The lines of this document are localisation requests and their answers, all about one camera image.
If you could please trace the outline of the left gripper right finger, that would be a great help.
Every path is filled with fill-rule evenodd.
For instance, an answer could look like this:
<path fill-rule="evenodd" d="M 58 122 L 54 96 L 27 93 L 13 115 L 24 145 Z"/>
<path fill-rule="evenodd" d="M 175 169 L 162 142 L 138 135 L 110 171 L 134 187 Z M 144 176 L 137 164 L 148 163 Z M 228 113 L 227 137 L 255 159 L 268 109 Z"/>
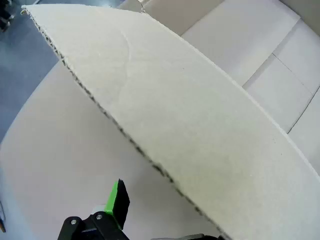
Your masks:
<path fill-rule="evenodd" d="M 221 236 L 216 237 L 212 235 L 206 235 L 203 233 L 197 233 L 184 236 L 183 240 L 223 240 L 223 238 Z"/>

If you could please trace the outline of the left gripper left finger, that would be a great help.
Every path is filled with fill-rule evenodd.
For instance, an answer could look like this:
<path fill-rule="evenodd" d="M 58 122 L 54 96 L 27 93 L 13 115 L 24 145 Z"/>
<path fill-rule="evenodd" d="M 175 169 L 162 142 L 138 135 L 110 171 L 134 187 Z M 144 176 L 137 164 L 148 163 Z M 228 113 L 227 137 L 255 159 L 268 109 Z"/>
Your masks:
<path fill-rule="evenodd" d="M 130 198 L 123 180 L 118 179 L 102 211 L 86 219 L 70 216 L 63 222 L 60 240 L 127 240 L 123 232 Z"/>

